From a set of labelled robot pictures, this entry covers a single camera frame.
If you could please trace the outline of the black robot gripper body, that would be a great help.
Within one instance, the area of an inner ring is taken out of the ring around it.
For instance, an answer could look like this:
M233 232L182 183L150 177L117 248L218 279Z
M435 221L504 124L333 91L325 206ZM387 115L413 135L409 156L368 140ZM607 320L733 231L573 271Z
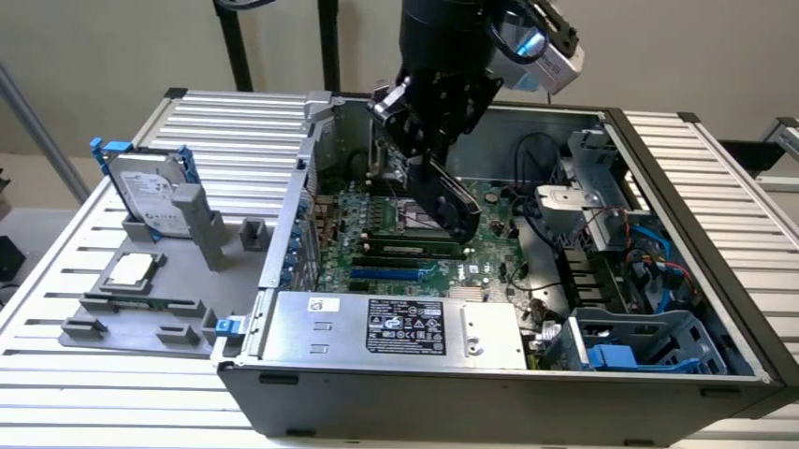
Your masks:
M457 90L497 93L501 80L488 71L495 53L488 24L501 6L500 1L401 2L397 85L407 96L432 95L445 80Z

